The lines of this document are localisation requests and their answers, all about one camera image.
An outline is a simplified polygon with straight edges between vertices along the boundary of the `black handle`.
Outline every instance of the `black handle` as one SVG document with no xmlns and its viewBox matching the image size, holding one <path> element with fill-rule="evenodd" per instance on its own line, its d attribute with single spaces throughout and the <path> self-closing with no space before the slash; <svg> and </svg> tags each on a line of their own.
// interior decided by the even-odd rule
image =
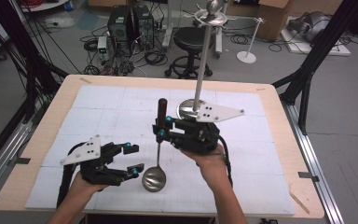
<svg viewBox="0 0 358 224">
<path fill-rule="evenodd" d="M 165 126 L 165 117 L 167 116 L 167 99 L 161 98 L 158 100 L 158 112 L 157 112 L 157 126 Z"/>
</svg>

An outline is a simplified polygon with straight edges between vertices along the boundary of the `chair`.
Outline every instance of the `chair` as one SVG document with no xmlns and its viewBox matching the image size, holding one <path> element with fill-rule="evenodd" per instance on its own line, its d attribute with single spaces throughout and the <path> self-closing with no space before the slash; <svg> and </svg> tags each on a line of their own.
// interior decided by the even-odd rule
<svg viewBox="0 0 358 224">
<path fill-rule="evenodd" d="M 203 39 L 205 35 L 204 28 L 198 27 L 184 27 L 180 28 L 173 37 L 173 42 L 180 49 L 187 51 L 186 56 L 181 56 L 173 61 L 170 68 L 165 71 L 165 76 L 169 77 L 172 71 L 178 75 L 178 78 L 195 78 L 199 75 L 197 69 L 199 66 L 194 64 L 195 60 L 199 60 L 199 54 L 202 52 Z M 187 59 L 186 64 L 179 63 L 183 59 Z M 184 68 L 184 70 L 178 71 L 177 68 Z M 208 64 L 205 65 L 205 76 L 210 77 L 213 74 L 212 70 L 209 69 Z"/>
</svg>

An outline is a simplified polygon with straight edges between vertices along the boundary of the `stand base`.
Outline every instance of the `stand base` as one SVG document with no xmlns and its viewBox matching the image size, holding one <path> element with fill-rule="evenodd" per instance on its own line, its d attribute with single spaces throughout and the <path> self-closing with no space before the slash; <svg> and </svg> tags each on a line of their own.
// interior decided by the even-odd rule
<svg viewBox="0 0 358 224">
<path fill-rule="evenodd" d="M 176 115 L 179 119 L 189 119 L 189 118 L 196 118 L 199 114 L 199 110 L 193 110 L 194 99 L 188 99 L 183 101 L 176 109 Z"/>
<path fill-rule="evenodd" d="M 255 55 L 251 52 L 241 51 L 237 54 L 238 60 L 243 63 L 254 63 L 255 62 Z"/>
</svg>

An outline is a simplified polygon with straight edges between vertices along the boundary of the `cardboard box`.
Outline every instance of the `cardboard box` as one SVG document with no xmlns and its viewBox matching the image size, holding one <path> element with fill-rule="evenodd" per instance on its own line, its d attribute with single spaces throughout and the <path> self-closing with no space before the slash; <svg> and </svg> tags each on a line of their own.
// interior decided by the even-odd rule
<svg viewBox="0 0 358 224">
<path fill-rule="evenodd" d="M 112 7 L 115 5 L 128 5 L 130 0 L 89 0 L 90 7 Z"/>
<path fill-rule="evenodd" d="M 257 35 L 267 40 L 277 39 L 289 15 L 292 0 L 260 0 L 259 6 L 246 6 L 228 2 L 227 14 L 263 18 Z"/>
<path fill-rule="evenodd" d="M 257 18 L 263 18 L 260 23 L 257 35 L 267 40 L 278 39 L 283 26 L 289 17 L 292 0 L 260 0 L 257 10 Z"/>
</svg>

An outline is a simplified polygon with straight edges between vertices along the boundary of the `white paper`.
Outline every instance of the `white paper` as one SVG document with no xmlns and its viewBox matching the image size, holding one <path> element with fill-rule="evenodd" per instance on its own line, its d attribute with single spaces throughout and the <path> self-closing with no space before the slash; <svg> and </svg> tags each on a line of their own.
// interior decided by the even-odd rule
<svg viewBox="0 0 358 224">
<path fill-rule="evenodd" d="M 28 200 L 30 208 L 55 208 L 62 178 L 60 160 L 74 145 L 99 134 L 102 145 L 131 142 L 140 151 L 119 154 L 110 169 L 126 170 L 144 163 L 157 164 L 155 123 L 158 99 L 168 100 L 167 115 L 176 117 L 177 106 L 194 98 L 194 91 L 85 86 L 65 118 L 46 156 Z M 244 109 L 245 115 L 216 123 L 228 146 L 234 190 L 244 213 L 292 215 L 294 207 L 282 167 L 269 132 L 260 98 L 254 93 L 202 91 L 201 100 Z M 168 142 L 161 144 L 160 166 L 167 176 L 162 191 L 150 193 L 142 186 L 142 174 L 94 195 L 87 210 L 215 214 L 213 195 L 199 167 Z"/>
</svg>

